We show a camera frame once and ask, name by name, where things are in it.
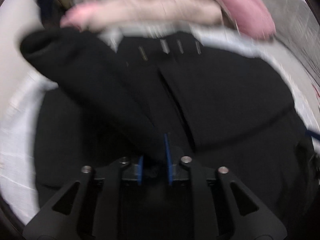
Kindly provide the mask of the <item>grey quilted headboard cushion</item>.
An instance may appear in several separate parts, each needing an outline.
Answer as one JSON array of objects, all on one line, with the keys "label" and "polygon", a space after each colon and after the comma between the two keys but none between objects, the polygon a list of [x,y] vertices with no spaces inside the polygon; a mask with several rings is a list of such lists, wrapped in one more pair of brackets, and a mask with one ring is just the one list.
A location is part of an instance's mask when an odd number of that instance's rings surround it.
[{"label": "grey quilted headboard cushion", "polygon": [[263,0],[280,40],[319,83],[319,23],[302,0]]}]

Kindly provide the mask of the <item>white checked bed throw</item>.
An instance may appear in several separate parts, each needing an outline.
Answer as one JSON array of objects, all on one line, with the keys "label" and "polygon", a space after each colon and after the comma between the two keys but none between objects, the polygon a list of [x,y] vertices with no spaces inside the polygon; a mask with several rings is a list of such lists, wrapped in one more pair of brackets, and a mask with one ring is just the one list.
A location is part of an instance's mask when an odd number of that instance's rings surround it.
[{"label": "white checked bed throw", "polygon": [[[295,107],[308,128],[319,130],[317,100],[312,80],[302,64],[281,43],[254,42],[226,29],[195,31],[204,45],[246,56],[261,56],[280,72],[292,91]],[[45,92],[56,88],[30,70],[11,98],[1,121],[1,194],[12,212],[27,224],[38,212],[34,183],[33,140],[36,116]]]}]

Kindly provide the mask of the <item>beige pink duvet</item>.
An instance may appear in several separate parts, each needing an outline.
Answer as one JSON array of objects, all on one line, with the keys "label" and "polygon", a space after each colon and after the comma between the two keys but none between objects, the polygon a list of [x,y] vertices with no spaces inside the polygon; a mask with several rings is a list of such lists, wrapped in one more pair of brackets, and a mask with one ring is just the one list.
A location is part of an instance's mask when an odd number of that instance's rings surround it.
[{"label": "beige pink duvet", "polygon": [[222,11],[214,0],[98,0],[73,6],[60,25],[101,31],[123,23],[152,21],[215,25],[222,22]]}]

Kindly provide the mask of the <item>pink velvet pillow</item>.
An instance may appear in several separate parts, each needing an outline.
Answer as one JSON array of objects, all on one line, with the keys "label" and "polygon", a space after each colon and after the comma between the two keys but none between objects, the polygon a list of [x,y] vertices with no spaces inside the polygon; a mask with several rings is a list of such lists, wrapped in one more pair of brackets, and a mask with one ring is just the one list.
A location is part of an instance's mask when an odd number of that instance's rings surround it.
[{"label": "pink velvet pillow", "polygon": [[269,40],[276,26],[262,0],[218,0],[238,31],[254,40]]}]

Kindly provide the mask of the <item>large black coat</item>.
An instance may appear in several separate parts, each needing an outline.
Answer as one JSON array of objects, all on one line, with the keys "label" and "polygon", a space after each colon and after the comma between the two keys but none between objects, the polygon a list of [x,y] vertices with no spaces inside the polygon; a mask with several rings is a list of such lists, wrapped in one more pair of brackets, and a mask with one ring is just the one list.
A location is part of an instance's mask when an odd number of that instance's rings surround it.
[{"label": "large black coat", "polygon": [[58,85],[37,120],[40,211],[24,238],[319,239],[319,158],[271,64],[181,32],[112,50],[39,30],[20,51]]}]

